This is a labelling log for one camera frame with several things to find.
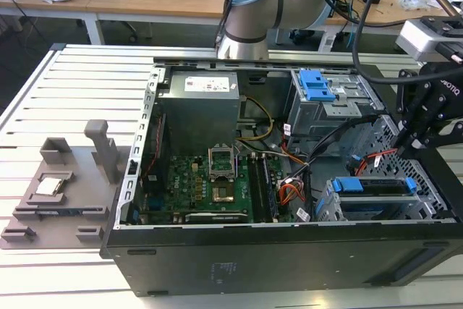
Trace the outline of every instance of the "table leg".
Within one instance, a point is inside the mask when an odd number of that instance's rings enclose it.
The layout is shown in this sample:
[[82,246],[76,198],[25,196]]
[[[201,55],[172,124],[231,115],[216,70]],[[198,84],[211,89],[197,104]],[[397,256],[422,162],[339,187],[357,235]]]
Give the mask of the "table leg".
[[148,34],[148,39],[152,39],[153,38],[153,23],[148,22],[148,29],[150,31],[150,33]]
[[18,19],[19,19],[18,16],[6,16],[5,17],[5,20],[6,20],[5,24],[7,26],[10,26],[13,29],[13,31],[16,33],[22,32],[22,26]]
[[92,45],[104,45],[104,37],[101,32],[100,22],[95,18],[85,18],[88,37]]

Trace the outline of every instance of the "white label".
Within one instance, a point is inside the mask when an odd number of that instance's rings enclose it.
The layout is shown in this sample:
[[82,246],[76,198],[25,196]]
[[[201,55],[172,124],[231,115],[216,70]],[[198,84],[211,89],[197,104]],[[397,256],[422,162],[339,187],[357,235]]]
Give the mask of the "white label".
[[37,211],[39,215],[58,215],[58,211]]
[[296,215],[298,215],[304,222],[307,222],[309,219],[309,214],[306,213],[302,208],[297,209]]
[[378,168],[379,162],[381,161],[381,155],[375,157],[375,168]]
[[343,87],[331,87],[332,93],[346,93]]
[[229,92],[228,77],[189,76],[185,79],[185,92]]

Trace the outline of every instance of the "ram slot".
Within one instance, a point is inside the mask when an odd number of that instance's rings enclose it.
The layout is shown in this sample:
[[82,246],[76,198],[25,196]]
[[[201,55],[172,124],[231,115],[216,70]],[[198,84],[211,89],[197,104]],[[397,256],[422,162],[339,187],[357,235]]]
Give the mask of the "ram slot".
[[269,178],[263,161],[264,158],[247,157],[252,214],[256,223],[273,221],[268,198]]

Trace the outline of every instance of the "wire bundle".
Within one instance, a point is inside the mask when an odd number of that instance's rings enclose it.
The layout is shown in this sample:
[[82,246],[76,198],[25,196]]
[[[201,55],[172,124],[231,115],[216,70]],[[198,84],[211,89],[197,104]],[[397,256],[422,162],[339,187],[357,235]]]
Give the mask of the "wire bundle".
[[289,203],[296,197],[299,197],[301,201],[305,202],[305,197],[302,194],[302,191],[304,189],[304,184],[302,180],[293,179],[292,183],[287,183],[280,187],[280,204],[282,204],[283,206],[285,206],[287,203]]
[[392,148],[392,149],[389,149],[389,150],[385,150],[385,151],[381,151],[381,152],[375,152],[375,153],[370,153],[369,155],[366,155],[364,158],[362,158],[362,161],[360,162],[360,165],[357,169],[357,171],[355,172],[355,176],[356,177],[359,177],[360,175],[362,175],[363,171],[365,170],[365,168],[367,167],[368,165],[368,162],[375,158],[375,157],[378,157],[378,156],[382,156],[382,155],[390,155],[392,153],[395,153],[397,152],[397,149],[396,148]]

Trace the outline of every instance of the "slotted metal table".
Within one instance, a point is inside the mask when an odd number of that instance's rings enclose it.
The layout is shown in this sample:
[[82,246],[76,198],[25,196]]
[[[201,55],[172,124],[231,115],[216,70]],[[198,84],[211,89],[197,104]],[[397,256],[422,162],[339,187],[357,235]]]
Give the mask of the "slotted metal table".
[[[55,45],[0,117],[0,230],[39,163],[47,137],[92,145],[86,122],[106,119],[117,145],[132,144],[153,57],[214,57],[209,48]],[[272,59],[351,62],[349,54],[271,51]],[[363,54],[387,77],[416,68],[407,56]],[[463,147],[441,150],[463,179]],[[307,262],[316,262],[307,257]],[[98,250],[0,250],[0,308],[463,308],[463,256],[405,287],[137,298]]]

